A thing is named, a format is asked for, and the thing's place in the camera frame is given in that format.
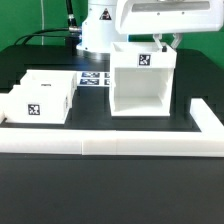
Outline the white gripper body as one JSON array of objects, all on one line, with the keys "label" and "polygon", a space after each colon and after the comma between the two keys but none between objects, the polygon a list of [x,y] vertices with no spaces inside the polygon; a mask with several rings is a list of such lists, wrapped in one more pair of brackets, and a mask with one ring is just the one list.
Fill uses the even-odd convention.
[{"label": "white gripper body", "polygon": [[224,0],[118,0],[115,27],[120,34],[219,31]]}]

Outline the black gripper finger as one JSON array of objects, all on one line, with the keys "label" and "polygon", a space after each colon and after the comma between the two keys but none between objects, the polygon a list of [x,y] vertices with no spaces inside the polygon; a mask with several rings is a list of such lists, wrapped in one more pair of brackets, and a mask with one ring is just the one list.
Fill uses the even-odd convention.
[{"label": "black gripper finger", "polygon": [[156,43],[159,51],[161,51],[161,52],[167,51],[166,45],[163,45],[160,41],[162,39],[162,34],[153,34],[153,39],[154,39],[154,42]]},{"label": "black gripper finger", "polygon": [[171,47],[173,49],[176,49],[181,43],[183,35],[181,33],[175,33],[173,37],[174,39],[173,39],[173,42],[171,43]]}]

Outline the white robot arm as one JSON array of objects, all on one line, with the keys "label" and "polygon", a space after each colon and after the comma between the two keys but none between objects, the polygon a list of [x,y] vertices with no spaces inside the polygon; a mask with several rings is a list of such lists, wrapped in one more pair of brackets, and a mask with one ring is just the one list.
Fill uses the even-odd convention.
[{"label": "white robot arm", "polygon": [[80,50],[108,53],[128,35],[219,31],[224,0],[88,0]]}]

